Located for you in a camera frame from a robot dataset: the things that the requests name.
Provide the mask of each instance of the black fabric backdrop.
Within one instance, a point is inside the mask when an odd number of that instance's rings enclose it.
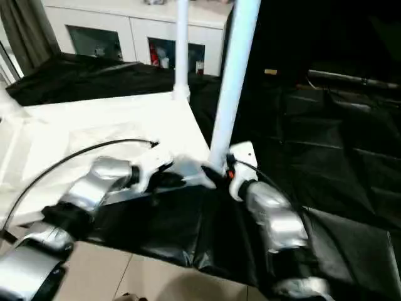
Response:
[[[21,105],[172,89],[174,74],[61,55],[10,86]],[[220,81],[190,76],[190,106],[211,141]],[[380,95],[244,87],[232,143],[253,142],[266,174],[304,206],[335,300],[401,300],[401,110]],[[188,187],[102,209],[89,241],[259,287],[274,279],[256,225],[226,189]]]

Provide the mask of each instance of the white table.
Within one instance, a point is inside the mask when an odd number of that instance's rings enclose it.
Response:
[[[139,137],[158,140],[174,156],[183,154],[205,161],[209,155],[188,102],[172,99],[170,92],[37,105],[27,107],[26,111],[44,124],[34,122],[28,127],[29,133],[26,126],[22,131],[15,130],[14,143],[8,145],[12,150],[8,156],[4,154],[5,148],[0,149],[0,159],[3,157],[0,164],[3,170],[0,171],[0,223],[15,197],[35,174],[65,155],[99,142]],[[3,135],[0,139],[5,139],[6,135],[10,139],[10,133],[1,127],[0,135]],[[27,195],[12,225],[40,219],[42,208],[55,204],[69,183],[88,170],[96,156],[130,160],[147,148],[147,145],[135,143],[113,145],[72,160]]]

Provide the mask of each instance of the white cabinet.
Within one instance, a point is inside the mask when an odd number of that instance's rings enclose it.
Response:
[[[170,64],[174,65],[175,58],[175,24],[154,20],[131,18],[133,42],[137,50],[137,60],[150,64],[150,44],[156,44],[157,49],[167,52]],[[221,67],[224,31],[214,28],[189,26],[189,71],[195,71],[197,61],[204,62],[204,73],[219,75]]]
[[[154,61],[168,58],[162,65],[174,68],[174,0],[159,6],[143,0],[42,1],[62,52],[151,64],[152,51]],[[189,1],[189,71],[203,67],[204,74],[220,74],[231,9],[219,1]]]
[[[62,52],[137,60],[128,17],[65,8],[45,10]]]

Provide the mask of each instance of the floor tile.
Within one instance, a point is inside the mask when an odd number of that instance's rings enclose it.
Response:
[[[131,254],[79,242],[54,301],[111,301]]]
[[[249,287],[247,301],[268,301],[265,296],[255,287]]]
[[[148,301],[246,301],[243,284],[133,255],[116,297],[129,292]]]

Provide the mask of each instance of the wrinkled black fabric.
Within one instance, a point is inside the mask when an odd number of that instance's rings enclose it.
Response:
[[[164,92],[174,74],[61,56],[8,92],[23,105]],[[190,76],[190,106],[211,141],[220,82]],[[305,208],[312,247],[338,300],[401,300],[401,109],[381,94],[245,86],[232,143]],[[88,239],[247,283],[274,279],[257,226],[227,189],[187,187],[104,207]]]

